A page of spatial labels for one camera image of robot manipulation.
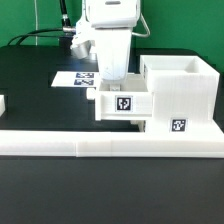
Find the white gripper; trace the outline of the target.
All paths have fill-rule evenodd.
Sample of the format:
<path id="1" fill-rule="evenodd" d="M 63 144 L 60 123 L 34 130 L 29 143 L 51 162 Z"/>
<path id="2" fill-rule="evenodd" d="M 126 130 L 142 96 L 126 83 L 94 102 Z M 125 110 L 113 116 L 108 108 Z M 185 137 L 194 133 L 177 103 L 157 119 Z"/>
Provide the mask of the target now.
<path id="1" fill-rule="evenodd" d="M 132 30 L 140 17 L 140 0 L 83 0 L 82 15 L 76 23 L 70 49 L 79 59 L 92 46 L 96 49 L 98 69 L 103 82 L 124 82 L 128 73 Z M 110 84 L 102 83 L 103 91 Z M 112 91 L 120 84 L 113 83 Z"/>

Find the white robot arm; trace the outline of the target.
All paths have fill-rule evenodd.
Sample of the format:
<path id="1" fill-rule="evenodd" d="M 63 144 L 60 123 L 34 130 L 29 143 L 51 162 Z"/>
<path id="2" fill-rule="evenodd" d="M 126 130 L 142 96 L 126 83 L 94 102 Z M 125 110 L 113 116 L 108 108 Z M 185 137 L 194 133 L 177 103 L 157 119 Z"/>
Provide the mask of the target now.
<path id="1" fill-rule="evenodd" d="M 83 59 L 95 47 L 100 82 L 119 91 L 128 74 L 132 37 L 149 35 L 141 0 L 82 0 L 82 15 L 70 49 Z"/>

